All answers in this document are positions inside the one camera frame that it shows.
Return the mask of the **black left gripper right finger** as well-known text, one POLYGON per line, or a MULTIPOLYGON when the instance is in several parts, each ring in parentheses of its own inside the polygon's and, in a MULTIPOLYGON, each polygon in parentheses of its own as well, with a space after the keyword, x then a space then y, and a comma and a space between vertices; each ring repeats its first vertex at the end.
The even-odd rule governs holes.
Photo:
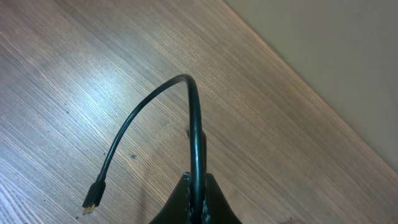
POLYGON ((205 176, 203 222, 209 224, 241 224, 241 221, 229 206, 215 177, 210 173, 205 176))

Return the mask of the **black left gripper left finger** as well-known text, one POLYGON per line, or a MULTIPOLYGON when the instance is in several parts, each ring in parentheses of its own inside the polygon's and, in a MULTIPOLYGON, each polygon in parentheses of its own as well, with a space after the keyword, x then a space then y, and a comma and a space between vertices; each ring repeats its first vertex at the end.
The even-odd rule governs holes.
POLYGON ((150 224, 190 223, 190 173, 184 172, 169 199, 150 224))

